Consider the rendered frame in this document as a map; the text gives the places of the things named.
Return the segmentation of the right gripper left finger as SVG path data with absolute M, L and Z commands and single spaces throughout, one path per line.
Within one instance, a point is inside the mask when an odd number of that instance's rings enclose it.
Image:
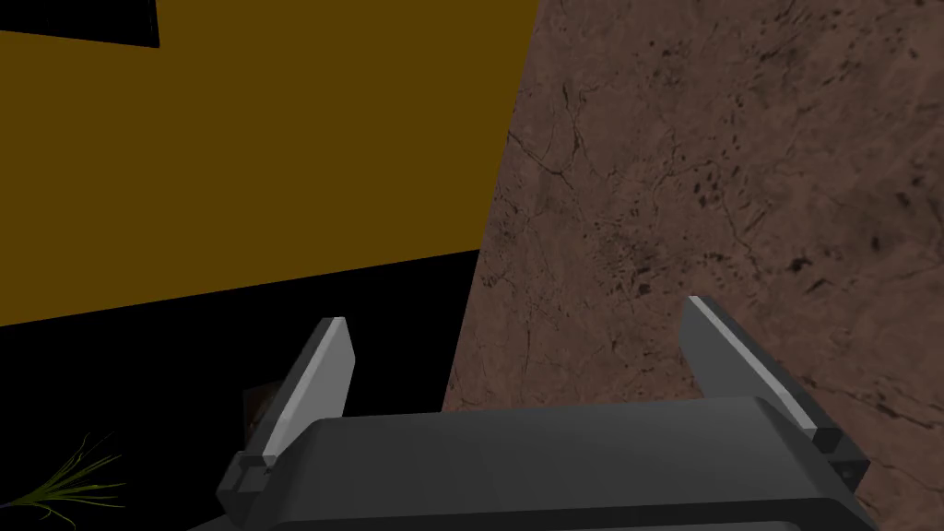
M 321 319 L 247 445 L 248 466 L 272 466 L 313 422 L 341 417 L 355 363 L 346 318 Z

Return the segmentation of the green grass plant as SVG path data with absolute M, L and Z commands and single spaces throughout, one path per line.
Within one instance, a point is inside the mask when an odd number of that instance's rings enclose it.
M 75 516 L 68 514 L 63 504 L 85 508 L 122 510 L 122 489 L 127 482 L 111 478 L 113 465 L 124 458 L 116 451 L 105 451 L 102 446 L 112 437 L 107 433 L 97 440 L 87 432 L 77 448 L 54 472 L 24 494 L 0 501 L 0 513 L 11 509 L 37 510 L 39 522 L 53 520 L 65 525 L 58 531 L 81 531 Z

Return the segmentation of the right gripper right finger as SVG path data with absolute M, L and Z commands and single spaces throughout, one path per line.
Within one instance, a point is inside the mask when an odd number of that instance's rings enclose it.
M 833 452 L 842 429 L 814 397 L 716 301 L 689 296 L 678 345 L 707 397 L 756 396 L 792 421 L 822 452 Z

